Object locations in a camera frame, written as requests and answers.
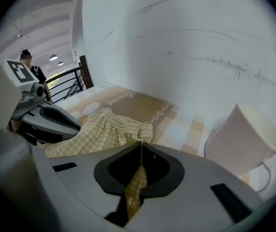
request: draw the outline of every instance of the black railing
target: black railing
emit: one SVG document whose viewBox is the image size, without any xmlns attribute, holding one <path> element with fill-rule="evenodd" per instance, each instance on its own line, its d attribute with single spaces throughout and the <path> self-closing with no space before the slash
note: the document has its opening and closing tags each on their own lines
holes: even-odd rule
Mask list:
<svg viewBox="0 0 276 232">
<path fill-rule="evenodd" d="M 57 102 L 59 102 L 60 100 L 66 99 L 67 97 L 72 96 L 73 94 L 76 94 L 76 93 L 79 93 L 79 92 L 83 91 L 84 82 L 83 82 L 83 78 L 81 78 L 82 73 L 83 73 L 82 67 L 77 67 L 77 68 L 74 68 L 74 69 L 72 69 L 72 70 L 69 70 L 69 71 L 66 71 L 66 72 L 64 72 L 64 73 L 61 73 L 61 74 L 59 74 L 59 75 L 57 75 L 57 76 L 54 76 L 54 77 L 48 79 L 48 80 L 46 81 L 46 83 L 48 84 L 48 83 L 50 83 L 50 82 L 52 82 L 52 81 L 54 81 L 54 80 L 56 80 L 56 79 L 58 79 L 58 78 L 61 78 L 61 77 L 63 77 L 63 76 L 66 76 L 66 75 L 68 75 L 68 74 L 70 74 L 70 73 L 75 73 L 75 77 L 73 77 L 73 78 L 71 78 L 71 79 L 68 79 L 68 80 L 66 80 L 66 81 L 64 81 L 64 82 L 62 82 L 62 83 L 60 83 L 60 84 L 57 84 L 57 85 L 55 85 L 54 87 L 52 87 L 52 88 L 50 89 L 50 90 L 52 90 L 52 89 L 54 89 L 54 88 L 56 88 L 56 87 L 58 87 L 58 86 L 60 86 L 60 85 L 62 85 L 62 84 L 64 84 L 64 83 L 67 83 L 67 82 L 69 82 L 69 81 L 72 81 L 72 80 L 75 80 L 75 79 L 76 79 L 76 81 L 74 82 L 74 84 L 73 84 L 72 86 L 67 87 L 67 88 L 64 88 L 63 90 L 61 90 L 61 91 L 59 91 L 59 92 L 57 92 L 56 94 L 53 94 L 53 95 L 51 96 L 51 98 L 52 98 L 53 96 L 56 96 L 56 95 L 58 95 L 58 94 L 64 92 L 65 90 L 68 90 L 68 89 L 69 89 L 69 92 L 67 93 L 67 95 L 65 95 L 64 97 L 58 99 L 58 100 L 55 101 L 54 103 L 57 103 Z"/>
</svg>

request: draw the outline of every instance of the white wall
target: white wall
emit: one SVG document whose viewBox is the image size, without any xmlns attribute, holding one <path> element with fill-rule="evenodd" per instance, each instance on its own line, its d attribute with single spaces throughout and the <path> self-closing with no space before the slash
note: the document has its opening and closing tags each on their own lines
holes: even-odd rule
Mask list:
<svg viewBox="0 0 276 232">
<path fill-rule="evenodd" d="M 82 27 L 79 31 L 76 51 L 77 51 L 77 62 L 80 62 L 79 57 L 85 55 L 85 45 L 84 45 L 84 37 L 83 37 Z"/>
<path fill-rule="evenodd" d="M 82 20 L 95 85 L 209 119 L 247 102 L 276 127 L 276 13 L 266 0 L 83 0 Z"/>
</svg>

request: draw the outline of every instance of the white mug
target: white mug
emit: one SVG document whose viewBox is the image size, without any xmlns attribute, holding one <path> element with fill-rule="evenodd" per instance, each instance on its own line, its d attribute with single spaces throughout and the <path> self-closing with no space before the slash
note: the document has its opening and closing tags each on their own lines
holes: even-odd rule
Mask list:
<svg viewBox="0 0 276 232">
<path fill-rule="evenodd" d="M 236 104 L 205 147 L 206 158 L 236 176 L 250 172 L 275 153 L 276 129 L 264 114 L 246 103 Z"/>
</svg>

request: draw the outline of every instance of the bed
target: bed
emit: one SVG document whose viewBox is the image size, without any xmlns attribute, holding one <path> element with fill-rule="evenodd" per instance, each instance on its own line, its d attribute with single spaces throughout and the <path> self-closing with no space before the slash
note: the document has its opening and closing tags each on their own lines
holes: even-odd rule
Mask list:
<svg viewBox="0 0 276 232">
<path fill-rule="evenodd" d="M 203 157 L 208 137 L 215 130 L 214 121 L 185 111 L 172 104 L 113 84 L 104 84 L 80 92 L 58 106 L 75 117 L 79 124 L 98 108 L 116 115 L 151 123 L 151 143 L 171 147 Z M 254 190 L 258 190 L 258 169 L 240 176 Z"/>
</svg>

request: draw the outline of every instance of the black shirt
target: black shirt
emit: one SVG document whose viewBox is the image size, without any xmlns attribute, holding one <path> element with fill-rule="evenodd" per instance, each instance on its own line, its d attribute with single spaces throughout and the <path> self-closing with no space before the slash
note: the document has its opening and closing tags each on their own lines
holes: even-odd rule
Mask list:
<svg viewBox="0 0 276 232">
<path fill-rule="evenodd" d="M 46 80 L 46 77 L 43 74 L 43 72 L 40 69 L 40 67 L 38 67 L 38 66 L 32 66 L 31 67 L 31 72 L 38 78 L 39 84 L 43 84 L 43 82 Z M 44 92 L 46 94 L 46 99 L 49 101 L 50 99 L 49 99 L 49 96 L 47 94 L 46 88 L 45 88 Z"/>
</svg>

